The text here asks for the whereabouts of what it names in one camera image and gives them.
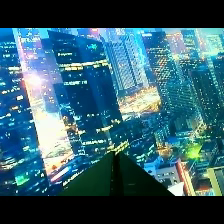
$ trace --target sky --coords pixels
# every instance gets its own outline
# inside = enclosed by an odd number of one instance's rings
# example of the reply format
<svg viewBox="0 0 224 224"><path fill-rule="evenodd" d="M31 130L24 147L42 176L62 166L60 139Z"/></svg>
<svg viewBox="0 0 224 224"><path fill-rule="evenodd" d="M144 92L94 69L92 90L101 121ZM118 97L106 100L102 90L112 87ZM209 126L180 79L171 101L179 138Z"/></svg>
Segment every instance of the sky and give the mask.
<svg viewBox="0 0 224 224"><path fill-rule="evenodd" d="M40 28L40 34L43 38L47 38L47 29L49 28ZM154 28L141 28L146 31L154 31ZM166 33L173 33L180 31L181 29L194 29L194 28L163 28ZM221 34L224 28L202 28L202 31L205 34ZM5 36L11 33L11 28L0 28L0 36Z"/></svg>

